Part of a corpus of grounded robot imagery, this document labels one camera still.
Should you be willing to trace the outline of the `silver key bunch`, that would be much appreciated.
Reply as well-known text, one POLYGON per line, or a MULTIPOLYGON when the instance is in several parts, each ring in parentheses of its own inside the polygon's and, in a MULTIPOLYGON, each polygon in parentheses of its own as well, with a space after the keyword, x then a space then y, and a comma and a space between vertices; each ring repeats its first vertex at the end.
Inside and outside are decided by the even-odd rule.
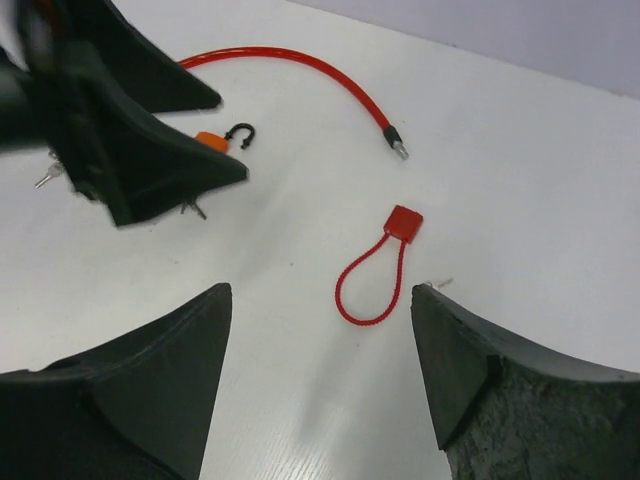
POLYGON ((428 286, 429 288, 435 289, 435 290, 441 290, 442 288, 452 284, 454 281, 453 277, 449 277, 446 279, 435 279, 435 280, 428 280, 425 282, 425 285, 428 286))

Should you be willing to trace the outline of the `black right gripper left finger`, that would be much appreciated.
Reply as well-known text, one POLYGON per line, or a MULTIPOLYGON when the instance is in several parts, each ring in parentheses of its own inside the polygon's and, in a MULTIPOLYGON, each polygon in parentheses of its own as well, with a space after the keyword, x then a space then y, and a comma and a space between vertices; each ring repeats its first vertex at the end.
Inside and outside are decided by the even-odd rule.
POLYGON ((5 479, 196 479, 232 320, 219 283, 39 371, 1 377, 5 479))

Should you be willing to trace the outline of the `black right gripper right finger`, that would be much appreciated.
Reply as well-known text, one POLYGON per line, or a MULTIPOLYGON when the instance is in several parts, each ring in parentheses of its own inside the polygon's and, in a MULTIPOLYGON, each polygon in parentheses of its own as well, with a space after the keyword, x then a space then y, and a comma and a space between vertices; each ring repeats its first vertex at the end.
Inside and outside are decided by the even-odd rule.
POLYGON ((427 283, 411 321, 452 478, 638 478, 638 374, 526 339, 427 283))

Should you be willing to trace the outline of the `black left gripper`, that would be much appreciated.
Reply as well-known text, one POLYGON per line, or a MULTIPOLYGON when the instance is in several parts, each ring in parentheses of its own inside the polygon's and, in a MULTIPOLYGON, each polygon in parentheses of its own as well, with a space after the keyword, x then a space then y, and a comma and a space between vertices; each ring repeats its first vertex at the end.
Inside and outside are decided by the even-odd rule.
POLYGON ((1 7, 26 63, 20 67, 1 53, 3 149, 48 145, 75 190, 105 205, 118 227, 248 179, 240 161, 150 114, 215 110, 222 97, 144 37, 113 2, 1 7))

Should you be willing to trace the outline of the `red cable padlock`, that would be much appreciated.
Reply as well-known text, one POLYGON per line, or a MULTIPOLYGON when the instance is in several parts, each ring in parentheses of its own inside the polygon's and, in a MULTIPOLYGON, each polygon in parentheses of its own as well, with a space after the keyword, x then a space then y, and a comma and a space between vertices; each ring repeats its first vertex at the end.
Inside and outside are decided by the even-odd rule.
POLYGON ((334 303, 346 322, 371 327, 393 313, 401 298, 407 249, 423 222, 424 216, 418 211, 394 206, 380 238, 339 274, 334 303))

